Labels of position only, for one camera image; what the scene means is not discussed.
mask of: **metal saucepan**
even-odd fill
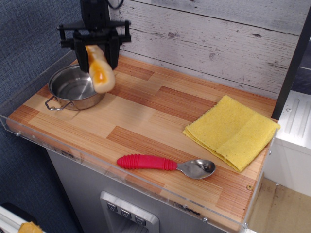
[[[53,94],[45,105],[49,110],[83,110],[99,103],[105,93],[94,91],[88,73],[80,70],[79,65],[71,65],[56,72],[49,81],[49,90]],[[60,108],[50,107],[48,102],[56,99]]]
[[[117,160],[120,167],[127,169],[151,168],[162,170],[179,170],[193,179],[203,179],[214,173],[216,166],[210,160],[190,160],[178,164],[173,160],[144,154],[131,154]]]

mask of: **control panel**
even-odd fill
[[[159,233],[159,219],[154,214],[105,191],[100,200],[111,233]]]

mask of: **cable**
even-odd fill
[[[110,8],[112,8],[112,9],[114,9],[114,10],[119,9],[119,8],[123,5],[123,2],[124,2],[124,0],[121,0],[120,4],[119,4],[118,6],[113,7],[113,6],[110,4],[109,0],[105,0],[105,1],[107,2],[108,6],[109,6]]]

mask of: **orange object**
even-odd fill
[[[43,231],[33,222],[25,222],[21,224],[18,233],[43,233]]]

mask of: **red spoon handle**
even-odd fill
[[[123,168],[153,168],[162,170],[176,170],[177,163],[161,157],[153,155],[131,154],[125,155],[117,160],[117,164]]]

